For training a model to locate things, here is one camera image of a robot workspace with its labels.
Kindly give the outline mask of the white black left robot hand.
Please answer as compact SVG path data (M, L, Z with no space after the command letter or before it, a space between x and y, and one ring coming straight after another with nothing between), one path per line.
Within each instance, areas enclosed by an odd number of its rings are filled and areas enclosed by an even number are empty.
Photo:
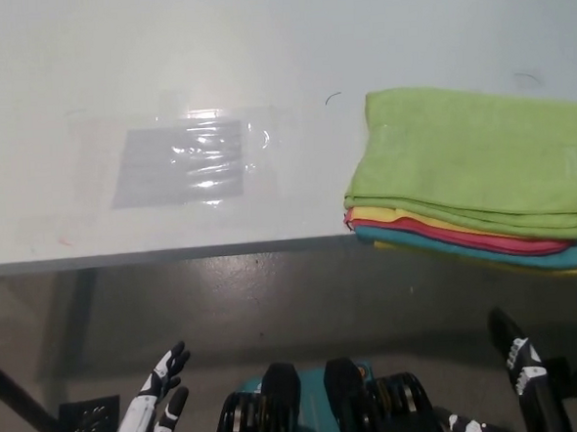
M117 432L174 432L189 397L179 374L190 357L183 341L164 354L131 400Z

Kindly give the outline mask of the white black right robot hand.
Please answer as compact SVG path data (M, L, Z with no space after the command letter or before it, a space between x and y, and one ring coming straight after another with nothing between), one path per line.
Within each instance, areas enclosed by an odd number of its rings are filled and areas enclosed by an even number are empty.
M499 308L490 312L487 326L492 343L506 364L526 432L572 432L550 371L527 334ZM449 432L510 432L444 408L435 407L434 411L441 426Z

